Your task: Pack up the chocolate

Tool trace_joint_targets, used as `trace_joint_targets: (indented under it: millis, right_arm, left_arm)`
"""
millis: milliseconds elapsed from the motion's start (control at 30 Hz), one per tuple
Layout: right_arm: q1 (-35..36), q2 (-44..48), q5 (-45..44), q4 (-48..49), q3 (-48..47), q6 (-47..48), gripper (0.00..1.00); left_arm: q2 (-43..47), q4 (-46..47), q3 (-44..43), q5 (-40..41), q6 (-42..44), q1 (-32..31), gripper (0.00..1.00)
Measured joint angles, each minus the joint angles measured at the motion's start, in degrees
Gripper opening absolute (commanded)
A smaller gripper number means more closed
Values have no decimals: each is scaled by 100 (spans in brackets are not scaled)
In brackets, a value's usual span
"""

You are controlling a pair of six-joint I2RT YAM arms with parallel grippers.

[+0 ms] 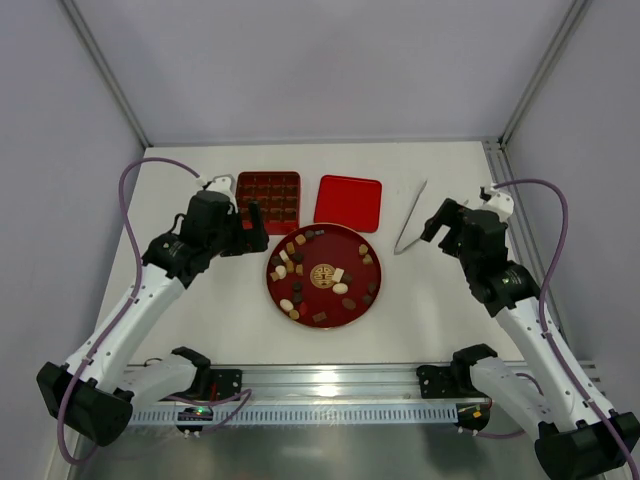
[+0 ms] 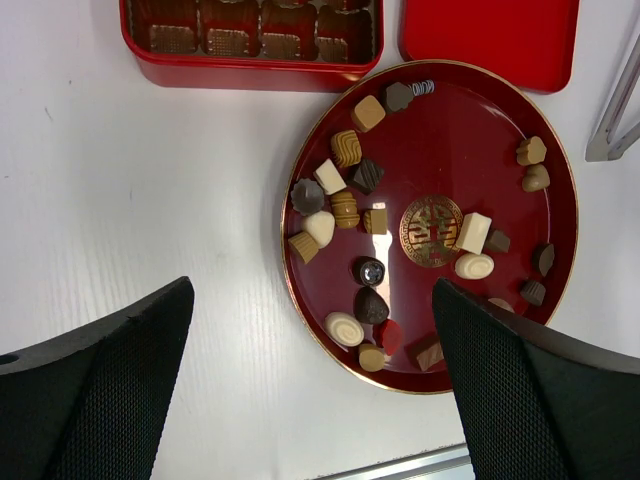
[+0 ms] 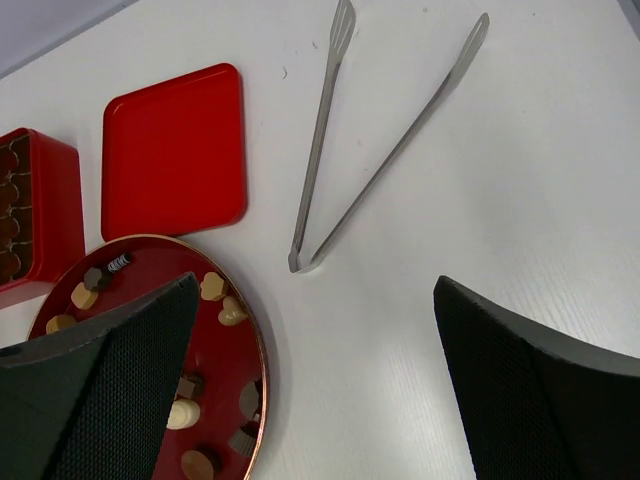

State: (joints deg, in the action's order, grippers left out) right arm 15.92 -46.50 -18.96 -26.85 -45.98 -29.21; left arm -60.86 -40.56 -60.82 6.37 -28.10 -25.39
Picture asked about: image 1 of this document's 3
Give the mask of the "metal tongs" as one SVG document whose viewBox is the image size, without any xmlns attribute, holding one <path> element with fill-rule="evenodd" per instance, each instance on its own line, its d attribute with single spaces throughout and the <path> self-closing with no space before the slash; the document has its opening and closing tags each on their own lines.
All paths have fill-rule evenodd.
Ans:
<svg viewBox="0 0 640 480">
<path fill-rule="evenodd" d="M 394 256 L 402 255 L 403 253 L 405 253 L 407 250 L 409 250 L 412 246 L 414 246 L 414 245 L 415 245 L 415 244 L 420 240 L 420 237 L 417 237 L 417 238 L 415 238 L 415 239 L 413 239 L 413 240 L 409 241 L 409 242 L 408 242 L 406 245 L 404 245 L 404 246 L 401 246 L 401 245 L 400 245 L 401 240 L 402 240 L 402 238 L 403 238 L 403 236 L 404 236 L 404 234 L 405 234 L 405 232 L 406 232 L 406 229 L 407 229 L 407 227 L 408 227 L 408 225 L 409 225 L 409 223 L 410 223 L 410 220 L 411 220 L 411 218 L 412 218 L 412 215 L 413 215 L 413 213 L 414 213 L 414 211 L 415 211 L 415 208 L 416 208 L 416 206 L 417 206 L 417 204 L 418 204 L 418 202 L 419 202 L 419 200 L 420 200 L 420 197 L 422 196 L 422 193 L 423 193 L 423 192 L 424 192 L 424 190 L 426 189 L 427 185 L 428 185 L 428 180 L 427 180 L 427 179 L 425 179 L 425 180 L 422 182 L 422 184 L 419 186 L 419 188 L 418 188 L 418 190 L 417 190 L 416 194 L 414 195 L 414 198 L 413 198 L 413 200 L 412 200 L 412 202 L 411 202 L 411 205 L 410 205 L 409 211 L 408 211 L 408 213 L 406 214 L 406 217 L 405 217 L 405 220 L 404 220 L 404 222 L 403 222 L 403 224 L 402 224 L 402 227 L 401 227 L 400 233 L 399 233 L 399 235 L 397 236 L 396 241 L 395 241 L 395 244 L 394 244 L 394 249 L 393 249 L 393 255 L 394 255 Z"/>
</svg>

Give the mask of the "white square chocolate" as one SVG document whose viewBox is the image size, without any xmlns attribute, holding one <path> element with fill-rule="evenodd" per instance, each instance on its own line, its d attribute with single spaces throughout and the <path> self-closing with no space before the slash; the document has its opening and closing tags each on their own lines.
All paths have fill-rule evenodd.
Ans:
<svg viewBox="0 0 640 480">
<path fill-rule="evenodd" d="M 340 283 L 343 275 L 344 275 L 344 270 L 341 268 L 336 268 L 332 275 L 332 280 L 336 283 Z"/>
</svg>

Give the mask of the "white oval swirl chocolate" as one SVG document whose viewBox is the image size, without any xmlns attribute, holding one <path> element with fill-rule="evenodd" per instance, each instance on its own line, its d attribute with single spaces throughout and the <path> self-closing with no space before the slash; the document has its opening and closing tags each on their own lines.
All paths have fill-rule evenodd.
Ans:
<svg viewBox="0 0 640 480">
<path fill-rule="evenodd" d="M 336 283 L 333 285 L 332 290 L 338 295 L 343 295 L 348 292 L 348 286 L 344 283 Z"/>
</svg>

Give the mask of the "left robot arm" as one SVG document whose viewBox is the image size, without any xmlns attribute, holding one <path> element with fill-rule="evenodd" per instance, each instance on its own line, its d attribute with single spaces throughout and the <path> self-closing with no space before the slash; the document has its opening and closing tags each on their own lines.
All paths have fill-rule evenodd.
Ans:
<svg viewBox="0 0 640 480">
<path fill-rule="evenodd" d="M 243 226 L 243 212 L 251 217 L 250 228 Z M 242 210 L 226 191 L 197 192 L 186 213 L 176 215 L 172 228 L 138 256 L 133 285 L 93 335 L 65 362 L 48 362 L 38 372 L 38 387 L 58 429 L 70 428 L 106 447 L 135 412 L 159 400 L 174 394 L 206 399 L 211 362 L 187 347 L 136 374 L 125 369 L 164 312 L 214 258 L 261 253 L 268 241 L 258 202 Z"/>
</svg>

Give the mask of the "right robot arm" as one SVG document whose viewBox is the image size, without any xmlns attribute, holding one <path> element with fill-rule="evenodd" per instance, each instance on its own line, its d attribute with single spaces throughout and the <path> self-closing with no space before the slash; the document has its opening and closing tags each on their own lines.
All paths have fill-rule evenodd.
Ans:
<svg viewBox="0 0 640 480">
<path fill-rule="evenodd" d="M 459 385 L 490 397 L 519 424 L 551 479 L 584 479 L 630 465 L 638 419 L 616 411 L 540 307 L 536 281 L 508 258 L 501 215 L 446 199 L 426 221 L 422 240 L 431 241 L 443 226 L 449 230 L 439 248 L 460 262 L 471 295 L 517 346 L 538 383 L 529 386 L 480 344 L 454 353 Z"/>
</svg>

